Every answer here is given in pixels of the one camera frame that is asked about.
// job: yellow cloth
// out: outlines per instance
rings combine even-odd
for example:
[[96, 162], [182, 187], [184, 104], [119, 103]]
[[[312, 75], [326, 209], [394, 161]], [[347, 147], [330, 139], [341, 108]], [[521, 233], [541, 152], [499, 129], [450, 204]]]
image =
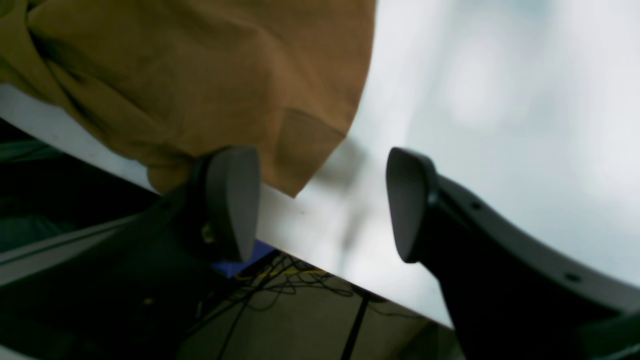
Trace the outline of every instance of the yellow cloth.
[[0, 0], [0, 83], [61, 106], [160, 192], [255, 145], [295, 196], [349, 131], [374, 0]]

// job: black cable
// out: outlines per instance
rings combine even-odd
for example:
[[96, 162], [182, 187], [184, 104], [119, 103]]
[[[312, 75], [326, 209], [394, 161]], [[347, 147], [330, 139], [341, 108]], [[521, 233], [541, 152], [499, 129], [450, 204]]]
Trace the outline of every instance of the black cable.
[[311, 281], [306, 281], [306, 280], [304, 280], [304, 279], [302, 278], [302, 274], [301, 274], [301, 273], [298, 273], [298, 274], [297, 274], [298, 279], [299, 279], [301, 282], [304, 282], [304, 283], [307, 283], [307, 284], [316, 284], [316, 283], [319, 283], [319, 282], [325, 282], [327, 279], [329, 279], [329, 277], [331, 277], [331, 276], [332, 276], [331, 274], [325, 274], [325, 275], [322, 275], [322, 276], [317, 276], [316, 274], [307, 274], [307, 275], [311, 276], [311, 278], [312, 278], [313, 280], [311, 280]]
[[[267, 274], [267, 275], [265, 276], [265, 278], [270, 277], [270, 279], [274, 279], [275, 277], [274, 277], [274, 276], [272, 276], [271, 274], [274, 272], [274, 270], [275, 270], [278, 266], [280, 266], [281, 264], [284, 264], [284, 261], [285, 261], [286, 259], [287, 259], [287, 256], [285, 256], [285, 255], [283, 255], [283, 254], [282, 254], [282, 255], [280, 255], [280, 256], [278, 256], [278, 257], [276, 257], [272, 262], [270, 262], [270, 263], [269, 263], [269, 264], [267, 264], [265, 267], [263, 267], [263, 268], [262, 268], [262, 270], [260, 270], [260, 271], [258, 272], [258, 274]], [[244, 285], [244, 286], [242, 286], [241, 288], [239, 288], [238, 290], [236, 290], [236, 292], [235, 292], [235, 293], [233, 293], [233, 294], [232, 294], [232, 296], [233, 296], [233, 295], [235, 295], [236, 293], [241, 292], [241, 291], [244, 291], [245, 293], [241, 295], [240, 299], [233, 299], [231, 296], [229, 296], [229, 300], [231, 300], [231, 301], [242, 301], [242, 300], [244, 299], [244, 295], [247, 295], [247, 294], [249, 294], [251, 291], [253, 291], [253, 290], [256, 290], [256, 289], [257, 289], [257, 287], [256, 287], [256, 286], [252, 285], [252, 283], [253, 283], [253, 282], [255, 282], [257, 279], [259, 279], [259, 278], [258, 278], [258, 277], [254, 277], [254, 278], [251, 278], [251, 279], [248, 279], [248, 280], [244, 281], [245, 285]]]
[[331, 291], [332, 293], [336, 294], [336, 295], [340, 295], [341, 297], [352, 297], [353, 291], [351, 290], [344, 290], [344, 289], [338, 289], [338, 288], [332, 288], [331, 286], [328, 286], [327, 284], [324, 283], [324, 281], [321, 278], [316, 278], [315, 274], [309, 274], [311, 275], [313, 278], [315, 278], [317, 280], [317, 284], [320, 285], [320, 287], [317, 286], [310, 286], [313, 288], [324, 288], [327, 289], [329, 291]]
[[291, 255], [289, 255], [289, 258], [291, 258], [291, 261], [294, 261], [296, 264], [294, 265], [294, 267], [296, 268], [297, 271], [299, 272], [304, 272], [306, 270], [313, 270], [316, 267], [311, 266], [309, 264], [307, 264], [306, 262], [299, 260], [299, 259], [294, 259]]
[[236, 325], [238, 324], [238, 321], [240, 320], [240, 317], [242, 316], [242, 313], [244, 313], [244, 309], [246, 309], [246, 307], [249, 305], [249, 301], [251, 301], [251, 297], [246, 299], [246, 301], [242, 305], [242, 308], [240, 309], [240, 311], [238, 311], [238, 315], [236, 315], [236, 318], [234, 319], [234, 323], [231, 324], [231, 328], [229, 329], [229, 332], [227, 333], [227, 338], [225, 338], [225, 342], [222, 343], [222, 348], [220, 349], [220, 352], [218, 353], [218, 360], [222, 360], [222, 356], [225, 354], [225, 350], [227, 349], [227, 345], [229, 344], [229, 340], [231, 340], [231, 335], [233, 335], [234, 329], [236, 328]]
[[262, 308], [258, 308], [258, 307], [255, 307], [255, 306], [251, 306], [251, 305], [249, 305], [249, 308], [250, 308], [251, 310], [254, 310], [254, 311], [267, 311], [267, 310], [271, 309], [271, 308], [276, 304], [276, 302], [278, 302], [278, 299], [280, 298], [280, 296], [281, 296], [283, 293], [284, 293], [284, 294], [286, 294], [286, 295], [295, 295], [295, 294], [297, 294], [297, 292], [296, 292], [296, 287], [295, 287], [295, 285], [293, 285], [293, 283], [291, 282], [290, 278], [291, 278], [291, 275], [287, 275], [287, 280], [285, 281], [285, 283], [287, 283], [287, 282], [289, 283], [289, 286], [291, 287], [292, 293], [286, 293], [286, 292], [284, 292], [284, 290], [285, 290], [286, 288], [283, 286], [283, 287], [282, 287], [282, 289], [280, 289], [280, 291], [276, 291], [276, 296], [275, 296], [275, 297], [273, 298], [273, 300], [269, 303], [269, 305], [267, 305], [267, 306], [265, 306], [265, 307], [262, 307]]
[[[276, 265], [270, 264], [271, 265], [271, 270], [280, 266], [280, 264], [282, 264], [284, 262], [285, 258], [283, 258], [282, 260], [280, 260]], [[203, 327], [205, 327], [207, 324], [209, 324], [210, 322], [212, 322], [214, 319], [216, 319], [217, 317], [219, 317], [220, 315], [226, 313], [229, 309], [235, 307], [236, 305], [238, 305], [240, 302], [246, 300], [246, 299], [250, 299], [253, 294], [257, 293], [258, 291], [260, 291], [264, 285], [266, 285], [269, 281], [273, 280], [275, 277], [278, 277], [282, 272], [286, 271], [288, 268], [290, 268], [292, 265], [288, 265], [284, 268], [282, 268], [281, 271], [279, 271], [276, 275], [274, 276], [266, 276], [252, 291], [250, 291], [249, 293], [247, 293], [245, 296], [241, 297], [240, 299], [237, 300], [233, 300], [231, 304], [225, 306], [223, 309], [205, 316], [205, 318], [199, 322], [198, 324], [196, 324], [194, 327], [192, 327], [187, 333], [185, 338], [190, 337], [191, 335], [193, 335], [194, 333], [198, 332], [200, 329], [202, 329]]]
[[378, 313], [378, 314], [383, 315], [383, 316], [398, 316], [400, 318], [407, 318], [407, 319], [424, 319], [424, 316], [420, 316], [420, 315], [406, 315], [406, 314], [401, 314], [401, 313], [384, 313], [383, 311], [380, 311], [380, 310], [376, 309], [371, 304], [369, 304], [369, 309], [371, 309], [375, 313]]
[[360, 326], [362, 325], [362, 320], [364, 320], [364, 314], [367, 312], [367, 305], [369, 305], [369, 293], [365, 293], [362, 296], [362, 301], [358, 308], [358, 314], [356, 315], [356, 319], [351, 327], [351, 332], [349, 333], [347, 343], [344, 345], [344, 350], [342, 351], [342, 357], [340, 357], [340, 360], [351, 359], [353, 348], [355, 347], [356, 340], [358, 339], [358, 333], [360, 333]]
[[36, 152], [42, 151], [42, 150], [47, 149], [47, 148], [49, 148], [49, 146], [48, 146], [48, 145], [43, 145], [43, 146], [41, 146], [41, 147], [37, 147], [36, 149], [33, 149], [33, 150], [30, 150], [30, 151], [24, 152], [24, 153], [22, 153], [22, 154], [20, 154], [20, 155], [18, 155], [18, 156], [14, 156], [14, 157], [13, 157], [13, 158], [11, 158], [11, 159], [4, 160], [4, 161], [0, 162], [0, 164], [10, 164], [10, 163], [15, 163], [16, 161], [20, 161], [20, 160], [22, 160], [22, 159], [28, 158], [29, 156], [31, 156], [31, 155], [33, 155], [33, 154], [35, 154]]
[[[320, 286], [313, 286], [313, 285], [310, 285], [310, 284], [302, 284], [302, 285], [294, 284], [294, 287], [296, 289], [307, 288], [307, 289], [329, 290], [330, 292], [332, 292], [332, 293], [334, 293], [336, 295], [339, 295], [341, 297], [353, 297], [353, 295], [354, 295], [354, 293], [352, 291], [349, 291], [349, 290], [332, 288], [331, 286], [327, 286], [326, 284], [323, 284], [321, 282], [319, 282], [318, 284], [320, 284]], [[285, 286], [285, 284], [277, 284], [277, 285], [270, 286], [270, 287], [264, 289], [264, 291], [273, 291], [273, 289], [279, 289], [279, 288], [282, 288], [284, 286]]]
[[277, 274], [275, 274], [273, 276], [270, 276], [270, 275], [265, 276], [264, 279], [258, 284], [256, 290], [254, 290], [250, 294], [248, 294], [247, 299], [244, 302], [244, 304], [243, 304], [242, 308], [240, 309], [240, 311], [238, 312], [238, 315], [234, 319], [233, 324], [231, 324], [231, 328], [229, 329], [229, 332], [227, 333], [227, 338], [225, 338], [225, 342], [222, 344], [222, 349], [220, 349], [220, 353], [218, 354], [218, 360], [221, 360], [223, 355], [225, 354], [225, 350], [227, 349], [227, 345], [229, 344], [229, 341], [231, 340], [231, 336], [233, 335], [234, 329], [236, 328], [236, 325], [237, 325], [238, 321], [240, 320], [240, 317], [242, 316], [242, 313], [244, 313], [244, 310], [247, 308], [247, 306], [249, 306], [249, 302], [251, 301], [251, 298], [253, 297], [253, 295], [256, 294], [258, 291], [260, 291], [271, 280], [273, 280], [276, 277], [280, 276], [282, 273], [284, 273], [288, 268], [290, 268], [292, 266], [293, 266], [293, 263], [291, 263], [289, 266], [283, 267], [281, 271], [279, 271]]

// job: blue object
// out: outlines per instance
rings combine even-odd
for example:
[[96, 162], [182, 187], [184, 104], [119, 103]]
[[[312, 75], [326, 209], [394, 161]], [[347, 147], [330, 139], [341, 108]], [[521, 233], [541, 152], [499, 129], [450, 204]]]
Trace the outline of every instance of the blue object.
[[233, 276], [248, 268], [256, 261], [262, 259], [266, 254], [269, 254], [274, 250], [274, 247], [271, 247], [260, 240], [256, 240], [251, 260], [247, 261], [246, 263], [230, 263], [228, 261], [224, 261], [221, 263], [213, 263], [212, 266], [213, 268], [222, 272], [222, 274], [227, 277], [227, 279], [231, 279]]

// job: screw hole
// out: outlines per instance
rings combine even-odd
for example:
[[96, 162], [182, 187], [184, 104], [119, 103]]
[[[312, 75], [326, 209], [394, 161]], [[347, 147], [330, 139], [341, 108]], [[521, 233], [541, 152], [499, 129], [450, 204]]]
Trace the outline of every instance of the screw hole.
[[571, 282], [581, 282], [582, 280], [578, 275], [575, 275], [575, 274], [567, 273], [564, 275], [564, 277]]

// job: white desk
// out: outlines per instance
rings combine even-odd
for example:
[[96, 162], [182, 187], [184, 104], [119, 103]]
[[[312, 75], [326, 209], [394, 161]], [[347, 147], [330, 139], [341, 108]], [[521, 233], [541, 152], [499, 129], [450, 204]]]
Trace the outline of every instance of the white desk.
[[[380, 0], [348, 139], [297, 199], [264, 187], [258, 238], [451, 325], [436, 279], [395, 250], [385, 165], [400, 145], [541, 241], [640, 285], [638, 5], [464, 3]], [[61, 110], [0, 86], [0, 117], [150, 188]]]

